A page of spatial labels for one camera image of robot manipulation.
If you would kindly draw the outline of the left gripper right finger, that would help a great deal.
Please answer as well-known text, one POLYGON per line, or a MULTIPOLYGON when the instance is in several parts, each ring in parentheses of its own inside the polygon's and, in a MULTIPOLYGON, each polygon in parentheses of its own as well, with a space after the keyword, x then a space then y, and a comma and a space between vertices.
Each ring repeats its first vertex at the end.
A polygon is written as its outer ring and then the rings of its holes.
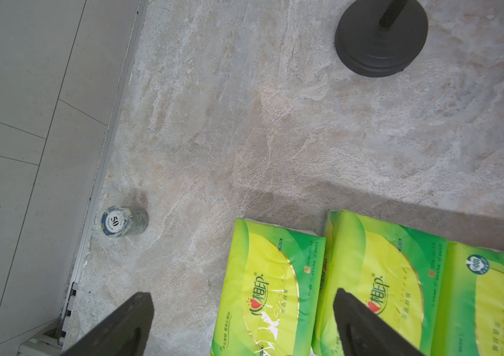
POLYGON ((338 289, 334 317, 344 355, 421 355, 354 295, 338 289))

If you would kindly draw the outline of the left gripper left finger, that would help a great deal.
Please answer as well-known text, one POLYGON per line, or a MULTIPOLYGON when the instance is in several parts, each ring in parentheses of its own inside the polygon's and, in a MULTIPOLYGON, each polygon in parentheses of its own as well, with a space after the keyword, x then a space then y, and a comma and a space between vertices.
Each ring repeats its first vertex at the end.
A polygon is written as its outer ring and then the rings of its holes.
POLYGON ((63 354, 143 355, 153 319, 151 294, 137 292, 63 354))

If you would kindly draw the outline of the green tissue pack middle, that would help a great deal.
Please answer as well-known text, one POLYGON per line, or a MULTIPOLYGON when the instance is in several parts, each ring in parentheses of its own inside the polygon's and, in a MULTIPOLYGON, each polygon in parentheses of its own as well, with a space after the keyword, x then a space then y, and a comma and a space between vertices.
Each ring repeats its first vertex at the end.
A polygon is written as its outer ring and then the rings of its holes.
POLYGON ((327 213, 325 238, 314 353, 342 354, 333 303, 344 289, 424 355, 431 354, 449 241, 347 210, 327 213))

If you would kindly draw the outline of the green tissue pack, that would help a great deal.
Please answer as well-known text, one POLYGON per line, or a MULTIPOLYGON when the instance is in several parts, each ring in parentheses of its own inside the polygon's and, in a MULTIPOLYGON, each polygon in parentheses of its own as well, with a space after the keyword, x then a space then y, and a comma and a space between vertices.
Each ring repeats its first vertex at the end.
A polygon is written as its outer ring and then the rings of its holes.
POLYGON ((449 243, 432 355, 504 355, 504 252, 449 243))
POLYGON ((449 241, 347 210, 327 213, 325 238, 314 353, 342 354, 333 303, 344 289, 424 355, 431 354, 449 241))
POLYGON ((326 239, 238 218, 212 355, 309 355, 326 239))

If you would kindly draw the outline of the green tissue pack left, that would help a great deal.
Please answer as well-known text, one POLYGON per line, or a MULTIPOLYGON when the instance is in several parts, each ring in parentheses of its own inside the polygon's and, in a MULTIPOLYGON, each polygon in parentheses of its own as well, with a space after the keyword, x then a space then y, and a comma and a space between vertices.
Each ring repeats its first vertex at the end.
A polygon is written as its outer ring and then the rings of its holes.
POLYGON ((309 355, 326 239, 238 218, 212 355, 309 355))

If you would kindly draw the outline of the green tissue pack right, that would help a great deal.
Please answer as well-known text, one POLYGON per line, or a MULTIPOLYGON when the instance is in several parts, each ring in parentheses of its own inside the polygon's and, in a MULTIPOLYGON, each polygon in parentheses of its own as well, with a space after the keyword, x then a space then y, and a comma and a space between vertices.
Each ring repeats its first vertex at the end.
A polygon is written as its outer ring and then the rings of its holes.
POLYGON ((449 243, 432 355, 504 355, 504 252, 449 243))

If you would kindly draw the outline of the stack of poker chips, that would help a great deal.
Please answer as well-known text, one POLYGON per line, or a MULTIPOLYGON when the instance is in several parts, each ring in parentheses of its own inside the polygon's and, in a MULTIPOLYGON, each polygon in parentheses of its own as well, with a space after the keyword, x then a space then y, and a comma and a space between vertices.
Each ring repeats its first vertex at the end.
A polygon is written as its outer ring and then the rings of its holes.
POLYGON ((130 206, 111 206, 101 217, 102 232, 108 237, 141 235, 149 224, 145 209, 130 206))

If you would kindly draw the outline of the glitter microphone on black stand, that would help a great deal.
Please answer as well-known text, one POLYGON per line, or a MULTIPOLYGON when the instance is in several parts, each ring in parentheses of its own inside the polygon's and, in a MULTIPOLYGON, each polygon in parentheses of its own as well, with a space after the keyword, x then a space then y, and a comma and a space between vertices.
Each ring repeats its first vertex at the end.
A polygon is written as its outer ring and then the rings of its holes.
POLYGON ((340 61, 364 77, 389 77, 422 51, 428 16, 417 0, 357 0, 343 13, 334 45, 340 61))

